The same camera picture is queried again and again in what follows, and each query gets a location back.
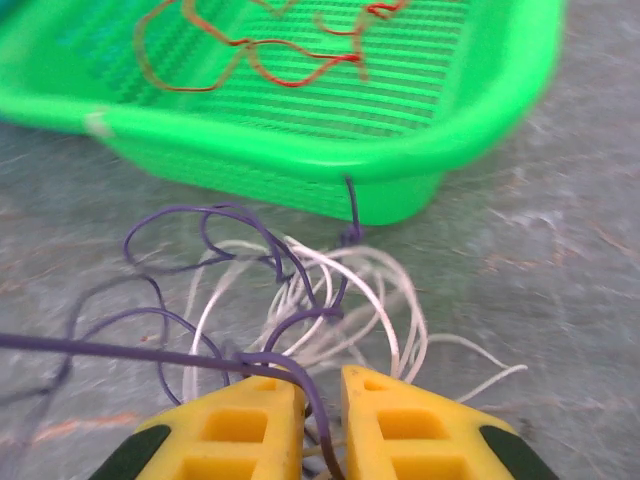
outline rectangular hole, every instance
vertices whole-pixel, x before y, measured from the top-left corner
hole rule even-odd
[[[448,438],[442,422],[427,410],[385,410],[378,413],[385,440],[440,440]]]
[[[267,415],[259,410],[224,409],[209,415],[201,434],[206,442],[261,443]]]
[[[367,379],[364,381],[364,389],[369,390],[370,392],[379,392],[382,390],[387,390],[387,387],[380,385],[379,383],[376,383],[373,380]]]
[[[256,461],[246,458],[188,458],[175,480],[251,480]]]
[[[397,480],[479,480],[462,457],[400,457],[391,463]]]

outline basket mesh bottom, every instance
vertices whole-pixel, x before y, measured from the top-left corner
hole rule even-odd
[[[227,123],[314,137],[385,138],[428,128],[441,113],[441,100],[453,88],[455,75],[451,73],[456,69],[469,2],[414,0],[391,21],[378,21],[364,42],[368,83],[361,82],[354,65],[342,64],[310,86],[283,88],[268,83],[245,63],[220,90],[170,94],[179,98],[173,103],[166,103],[169,94],[141,77],[132,52],[133,25],[157,0],[87,2],[86,9],[71,19],[71,26],[58,40],[71,48],[121,103],[170,105],[173,110]],[[345,53],[349,39],[320,32],[312,22],[313,14],[324,12],[327,25],[348,30],[363,2],[301,0],[281,19],[273,19],[246,2],[230,3],[201,0],[198,10],[203,17],[215,19],[225,9],[227,13],[237,9],[236,23],[242,25],[237,32],[231,29],[234,37],[284,38],[318,52]],[[147,36],[158,74],[170,82],[190,78],[190,84],[211,83],[215,72],[227,62],[224,50],[230,49],[215,47],[206,34],[185,28],[178,6],[170,10],[158,18]],[[317,65],[283,48],[264,48],[260,55],[265,66],[290,79],[306,76]],[[211,65],[211,71],[203,71],[204,65]],[[189,77],[194,70],[197,73]]]

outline black rubber tip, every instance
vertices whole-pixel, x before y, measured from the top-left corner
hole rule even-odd
[[[127,438],[88,480],[135,480],[171,433],[155,425]]]
[[[480,433],[514,480],[560,480],[518,435],[489,425]]]

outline speckled floor surface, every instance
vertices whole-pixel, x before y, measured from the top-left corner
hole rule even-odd
[[[450,175],[430,208],[367,232],[369,244],[406,265],[431,331],[530,366],[471,404],[519,428],[564,479],[640,471],[639,78],[640,3],[571,2],[559,78],[526,124]],[[151,178],[86,138],[0,125],[0,328],[59,335],[81,289],[127,271],[119,242],[135,221],[168,204],[228,199]],[[317,247],[344,228],[247,204],[270,227]],[[192,230],[179,227],[157,229],[137,248],[197,258]],[[246,234],[228,222],[217,228],[220,238]],[[163,279],[170,308],[182,309],[188,281]],[[255,335],[273,293],[260,283],[246,280],[223,302],[216,338],[243,344]],[[92,302],[85,323],[149,301],[146,286],[116,290]],[[154,322],[129,322],[100,340],[138,344]],[[0,359],[0,385],[11,391],[36,385],[54,357],[2,351]],[[83,358],[76,366],[25,479],[86,478],[137,422],[169,406],[150,365]],[[180,372],[169,372],[178,385]],[[455,396],[492,372],[455,346],[433,346],[417,383]],[[337,398],[331,382],[326,393]],[[0,411],[5,442],[24,411]]]

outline white wire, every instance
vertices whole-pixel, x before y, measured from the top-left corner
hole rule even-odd
[[[218,248],[225,249],[229,247],[241,247],[247,250],[254,250],[261,253],[268,253],[269,250],[255,243],[244,242],[242,240],[227,240],[224,242],[220,242],[217,245]],[[213,257],[213,252],[207,250],[202,257],[200,258],[200,263],[208,260]],[[216,302],[220,299],[222,294],[229,289],[229,287],[233,284],[233,282],[240,276],[242,272],[244,272],[251,265],[251,261],[239,261],[232,262],[231,266],[227,271],[222,275],[216,287],[213,289],[213,293],[209,302],[207,303],[204,312],[200,316],[200,320],[196,326],[196,332],[193,335],[193,342],[191,343],[191,349],[189,350],[190,355],[198,354],[198,346],[200,345],[200,340],[202,339],[202,332],[204,330],[205,324],[207,322],[207,318],[209,317],[209,313],[213,309]],[[193,279],[191,281],[191,286],[189,288],[189,295],[187,297],[187,306],[185,308],[185,312],[183,318],[188,319],[191,310],[193,308],[193,303],[195,301],[196,290],[198,288],[198,284],[202,279],[202,274],[204,271],[204,267],[201,267],[196,270]],[[182,399],[184,402],[190,402],[198,398],[198,369],[195,367],[185,367],[183,376],[182,376]]]
[[[413,282],[404,268],[391,255],[366,246],[319,252],[291,237],[285,237],[284,240],[293,254],[298,257],[309,276],[314,296],[317,298],[318,293],[324,289],[324,304],[318,306],[327,308],[335,302],[338,291],[336,289],[334,292],[334,286],[336,285],[333,279],[334,274],[347,278],[346,291],[348,293],[357,292],[367,300],[367,303],[345,312],[344,318],[335,325],[330,325],[323,317],[318,317],[315,320],[312,319],[312,322],[303,322],[303,327],[301,328],[292,328],[291,331],[299,334],[298,337],[289,332],[282,336],[278,345],[282,348],[283,354],[291,356],[307,368],[310,374],[315,375],[328,369],[340,368],[344,361],[340,361],[338,357],[345,351],[348,351],[358,364],[368,366],[369,362],[356,344],[371,333],[378,323],[382,324],[387,335],[391,354],[390,376],[394,378],[402,378],[409,383],[413,382],[426,358],[429,342],[462,345],[474,350],[502,369],[497,375],[458,398],[457,401],[459,402],[466,402],[508,375],[527,369],[526,365],[509,367],[479,345],[457,335],[428,335],[426,319],[418,301]],[[217,246],[220,248],[239,247],[269,254],[269,250],[264,246],[239,240],[221,242]],[[212,255],[212,252],[205,252],[201,261],[211,258]],[[249,261],[244,261],[236,266],[231,265],[220,278],[200,317],[190,353],[197,353],[202,332],[216,302],[232,282],[250,266],[250,263]],[[185,318],[188,317],[193,308],[202,274],[202,268],[198,269],[194,274],[187,298]],[[385,287],[386,283],[391,284],[391,290]],[[400,352],[400,345],[393,322],[387,312],[388,308],[396,306],[400,300],[406,302],[410,309],[410,324],[402,352]],[[302,277],[296,271],[291,280],[281,285],[276,292],[268,309],[262,332],[248,350],[261,350],[273,329],[281,321],[298,311],[300,307],[311,308],[312,305],[307,296]],[[197,369],[185,369],[183,397],[185,401],[188,401],[197,398],[197,396]]]

